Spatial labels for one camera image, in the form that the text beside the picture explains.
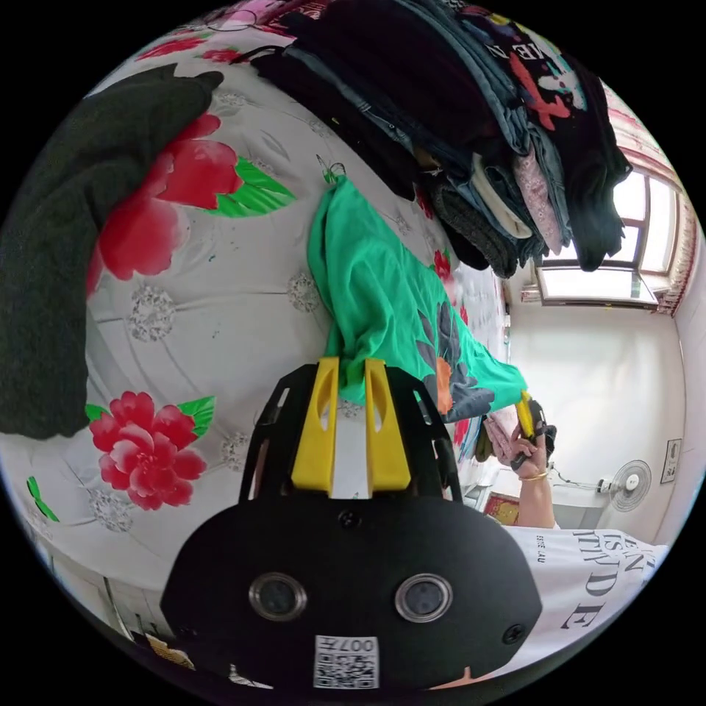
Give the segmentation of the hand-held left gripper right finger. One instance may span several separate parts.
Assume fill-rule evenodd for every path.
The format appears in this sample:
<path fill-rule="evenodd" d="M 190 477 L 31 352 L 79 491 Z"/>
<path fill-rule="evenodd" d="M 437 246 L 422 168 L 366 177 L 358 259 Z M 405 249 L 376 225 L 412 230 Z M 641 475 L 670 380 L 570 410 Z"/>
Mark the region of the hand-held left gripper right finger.
<path fill-rule="evenodd" d="M 365 361 L 366 465 L 370 492 L 402 492 L 410 469 L 385 363 Z"/>

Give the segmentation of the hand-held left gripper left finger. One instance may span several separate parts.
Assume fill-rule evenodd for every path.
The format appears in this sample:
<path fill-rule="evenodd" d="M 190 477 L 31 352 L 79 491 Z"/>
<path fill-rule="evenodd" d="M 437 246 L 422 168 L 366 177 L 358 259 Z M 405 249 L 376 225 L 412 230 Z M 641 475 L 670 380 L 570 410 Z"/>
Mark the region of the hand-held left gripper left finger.
<path fill-rule="evenodd" d="M 335 466 L 339 360 L 316 366 L 291 480 L 298 491 L 331 492 Z"/>

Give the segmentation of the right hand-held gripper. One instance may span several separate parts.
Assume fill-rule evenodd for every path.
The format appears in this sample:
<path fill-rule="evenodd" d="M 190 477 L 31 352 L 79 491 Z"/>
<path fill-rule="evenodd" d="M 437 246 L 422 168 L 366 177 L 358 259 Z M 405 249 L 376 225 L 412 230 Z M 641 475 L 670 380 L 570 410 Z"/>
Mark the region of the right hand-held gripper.
<path fill-rule="evenodd" d="M 549 425 L 538 402 L 521 391 L 516 403 L 518 425 L 513 432 L 510 467 L 514 471 L 546 471 L 555 448 L 557 429 Z"/>

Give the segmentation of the person's right hand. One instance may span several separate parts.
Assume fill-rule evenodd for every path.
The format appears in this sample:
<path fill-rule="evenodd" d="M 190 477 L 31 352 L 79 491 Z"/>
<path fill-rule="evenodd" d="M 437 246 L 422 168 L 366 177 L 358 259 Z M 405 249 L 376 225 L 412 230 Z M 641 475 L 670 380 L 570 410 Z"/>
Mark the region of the person's right hand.
<path fill-rule="evenodd" d="M 493 450 L 496 458 L 506 466 L 510 467 L 510 452 L 513 432 L 509 434 L 499 421 L 491 416 L 486 421 L 486 430 L 489 438 L 492 438 Z M 522 481 L 540 480 L 546 477 L 546 471 L 514 471 Z"/>

